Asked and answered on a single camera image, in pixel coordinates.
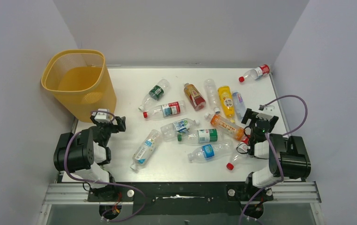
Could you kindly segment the clear unlabelled bottle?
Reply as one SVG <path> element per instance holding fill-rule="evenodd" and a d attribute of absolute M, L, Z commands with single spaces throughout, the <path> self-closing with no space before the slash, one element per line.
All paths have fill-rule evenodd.
<path fill-rule="evenodd" d="M 213 79 L 207 79 L 204 81 L 204 87 L 207 98 L 209 100 L 210 107 L 215 114 L 220 113 L 220 100 L 217 92 L 217 88 Z"/>

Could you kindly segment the blue white label crushed bottle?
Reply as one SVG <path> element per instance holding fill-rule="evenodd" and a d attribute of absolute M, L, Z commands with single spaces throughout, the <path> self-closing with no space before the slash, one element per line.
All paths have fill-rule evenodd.
<path fill-rule="evenodd" d="M 199 120 L 191 120 L 189 118 L 177 120 L 173 123 L 163 125 L 160 128 L 164 141 L 171 141 L 178 134 L 186 135 L 200 124 Z"/>

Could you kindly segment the red label tea bottle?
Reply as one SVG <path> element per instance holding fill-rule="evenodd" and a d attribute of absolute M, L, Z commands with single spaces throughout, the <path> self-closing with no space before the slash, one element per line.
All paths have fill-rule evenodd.
<path fill-rule="evenodd" d="M 193 84 L 184 84 L 183 90 L 195 111 L 200 111 L 204 109 L 206 105 L 206 100 L 203 98 L 203 96 Z"/>

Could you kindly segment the red white label water bottle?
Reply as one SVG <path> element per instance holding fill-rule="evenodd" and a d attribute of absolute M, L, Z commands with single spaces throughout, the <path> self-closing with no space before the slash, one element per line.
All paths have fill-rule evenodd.
<path fill-rule="evenodd" d="M 143 118 L 146 120 L 162 120 L 184 114 L 186 110 L 187 106 L 183 100 L 175 101 L 144 111 Z"/>

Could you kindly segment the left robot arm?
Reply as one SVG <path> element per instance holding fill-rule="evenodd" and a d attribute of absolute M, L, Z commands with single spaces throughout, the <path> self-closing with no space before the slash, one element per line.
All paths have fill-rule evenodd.
<path fill-rule="evenodd" d="M 79 176 L 90 186 L 89 191 L 97 197 L 116 197 L 118 188 L 98 182 L 114 182 L 110 172 L 102 169 L 111 162 L 112 153 L 107 146 L 111 134 L 126 131 L 126 117 L 115 117 L 114 121 L 97 121 L 91 116 L 93 126 L 84 129 L 72 141 L 67 158 L 68 171 Z"/>

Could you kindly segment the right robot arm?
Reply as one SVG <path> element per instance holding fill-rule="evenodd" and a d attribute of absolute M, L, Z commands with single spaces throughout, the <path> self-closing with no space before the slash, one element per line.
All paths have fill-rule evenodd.
<path fill-rule="evenodd" d="M 255 200 L 268 188 L 285 179 L 307 178 L 311 172 L 310 159 L 300 136 L 273 133 L 278 117 L 251 109 L 245 111 L 242 124 L 249 133 L 244 132 L 244 147 L 241 152 L 252 158 L 266 159 L 263 169 L 251 172 L 243 187 L 243 194 Z"/>

